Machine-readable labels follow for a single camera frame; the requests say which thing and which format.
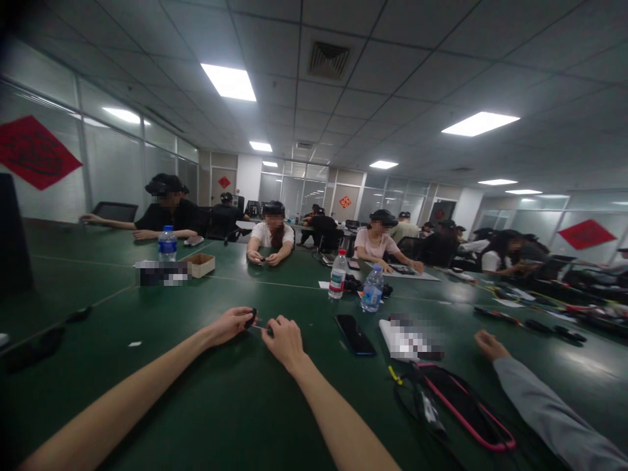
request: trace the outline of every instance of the plastic bottle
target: plastic bottle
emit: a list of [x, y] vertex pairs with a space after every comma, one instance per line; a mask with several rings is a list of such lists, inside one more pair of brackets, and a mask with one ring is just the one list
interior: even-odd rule
[[329, 277], [329, 297], [331, 299], [342, 298], [342, 289], [345, 284], [345, 277], [349, 271], [349, 264], [347, 263], [347, 251], [339, 250], [338, 256], [334, 260], [332, 265], [332, 274]]
[[373, 265], [373, 271], [369, 273], [364, 283], [364, 293], [360, 301], [363, 310], [377, 312], [383, 291], [384, 275], [381, 273], [381, 265]]
[[157, 239], [159, 243], [159, 261], [175, 262], [177, 260], [177, 236], [172, 226], [164, 226], [164, 231]]

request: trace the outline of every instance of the ceiling vent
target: ceiling vent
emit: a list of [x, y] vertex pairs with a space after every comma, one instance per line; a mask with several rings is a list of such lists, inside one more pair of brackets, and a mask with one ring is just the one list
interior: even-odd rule
[[309, 74], [324, 79], [340, 80], [345, 71], [349, 49], [333, 44], [314, 42], [309, 57]]

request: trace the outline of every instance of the white wall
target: white wall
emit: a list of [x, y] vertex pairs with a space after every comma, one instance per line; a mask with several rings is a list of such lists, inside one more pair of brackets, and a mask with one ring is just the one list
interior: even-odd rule
[[262, 175], [262, 158], [239, 154], [237, 156], [237, 175], [235, 189], [240, 190], [238, 196], [244, 196], [245, 204], [249, 200], [260, 200], [260, 181]]
[[468, 238], [473, 223], [476, 220], [482, 198], [484, 197], [484, 191], [476, 190], [474, 188], [463, 188], [456, 204], [456, 209], [453, 212], [453, 220], [459, 226], [466, 228], [467, 233], [465, 238]]

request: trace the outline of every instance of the long conference table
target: long conference table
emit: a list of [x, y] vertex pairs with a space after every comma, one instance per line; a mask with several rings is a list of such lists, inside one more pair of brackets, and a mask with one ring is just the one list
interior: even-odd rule
[[[426, 442], [425, 430], [395, 401], [388, 371], [409, 365], [391, 360], [378, 322], [407, 313], [429, 322], [445, 348], [440, 364], [462, 376], [506, 421], [519, 447], [512, 455], [481, 448], [441, 408], [451, 450], [469, 470], [558, 469], [560, 464], [521, 420], [481, 357], [473, 335], [497, 335], [599, 432], [628, 451], [628, 347], [586, 332], [577, 347], [508, 323], [473, 314], [481, 305], [549, 325], [573, 327], [547, 313], [498, 304], [479, 275], [472, 285], [441, 271], [441, 281], [387, 278], [394, 292], [375, 314], [355, 295], [330, 300], [319, 281], [329, 269], [311, 253], [295, 251], [276, 268], [252, 266], [244, 244], [204, 241], [180, 244], [178, 258], [193, 253], [216, 257], [216, 269], [181, 287], [139, 287], [133, 264], [156, 258], [155, 242], [134, 243], [129, 232], [45, 221], [26, 221], [35, 288], [1, 300], [0, 331], [11, 344], [0, 358], [49, 329], [65, 326], [58, 351], [14, 374], [3, 369], [0, 413], [9, 457], [15, 467], [77, 413], [157, 356], [208, 325], [229, 307], [256, 307], [264, 321], [283, 314], [300, 326], [306, 352], [325, 377], [364, 418], [402, 469], [450, 469], [451, 457]], [[364, 279], [368, 267], [353, 271]], [[92, 306], [83, 322], [64, 324], [73, 312]], [[334, 316], [351, 314], [377, 355], [350, 353]], [[140, 341], [139, 347], [129, 347]], [[316, 422], [295, 382], [272, 357], [258, 331], [201, 356], [175, 382], [102, 469], [334, 469]]]

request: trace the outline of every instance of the pink t-shirt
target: pink t-shirt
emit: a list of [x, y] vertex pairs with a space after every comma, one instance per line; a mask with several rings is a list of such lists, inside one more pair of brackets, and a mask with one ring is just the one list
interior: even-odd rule
[[[384, 256], [384, 252], [388, 252], [390, 255], [400, 252], [397, 244], [388, 234], [381, 236], [379, 245], [373, 245], [373, 243], [368, 239], [368, 229], [360, 229], [358, 231], [358, 234], [355, 236], [355, 247], [364, 247], [367, 255], [377, 258], [382, 258]], [[358, 258], [357, 251], [353, 253], [353, 258]]]

